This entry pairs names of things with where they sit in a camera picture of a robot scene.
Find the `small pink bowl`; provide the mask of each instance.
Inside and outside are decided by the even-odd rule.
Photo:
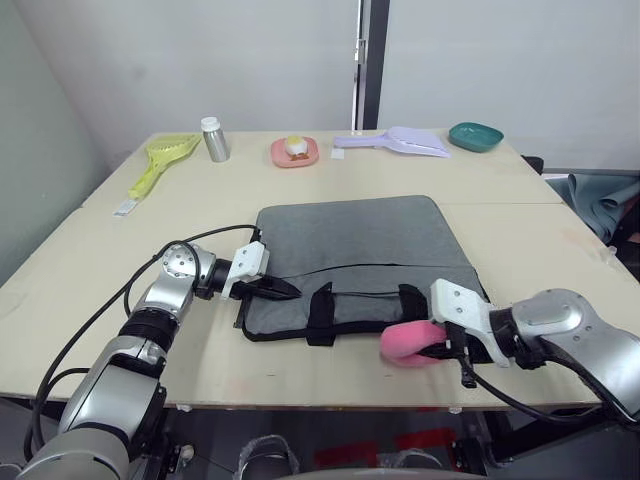
[[[284,142],[286,139],[281,138],[271,144],[271,161],[282,168],[306,167],[307,165],[317,162],[319,157],[318,144],[313,138],[302,138],[304,138],[307,141],[307,145],[309,145],[309,151],[307,152],[309,158],[292,160],[291,155],[289,155],[284,149]]]

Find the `pink sponge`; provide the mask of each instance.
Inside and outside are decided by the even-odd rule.
[[[416,354],[434,343],[447,339],[444,328],[428,320],[400,323],[385,329],[380,337],[382,356],[404,367],[422,367],[438,362],[435,358]]]

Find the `green bowl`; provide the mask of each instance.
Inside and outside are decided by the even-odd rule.
[[[472,152],[484,153],[504,138],[500,130],[479,123],[463,122],[449,130],[449,141]]]

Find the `white bottle cap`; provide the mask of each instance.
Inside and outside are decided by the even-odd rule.
[[[200,120],[203,132],[215,132],[220,128],[220,120],[217,117],[204,117]]]

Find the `black strap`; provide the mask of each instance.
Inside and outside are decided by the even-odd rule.
[[[307,344],[311,346],[331,347],[336,339],[335,335],[322,335],[321,331],[333,327],[333,318],[336,308],[331,288],[332,282],[320,287],[311,297],[309,320],[307,329]]]
[[[420,290],[406,283],[398,285],[398,290],[400,292],[403,321],[426,320],[429,318],[427,299]]]

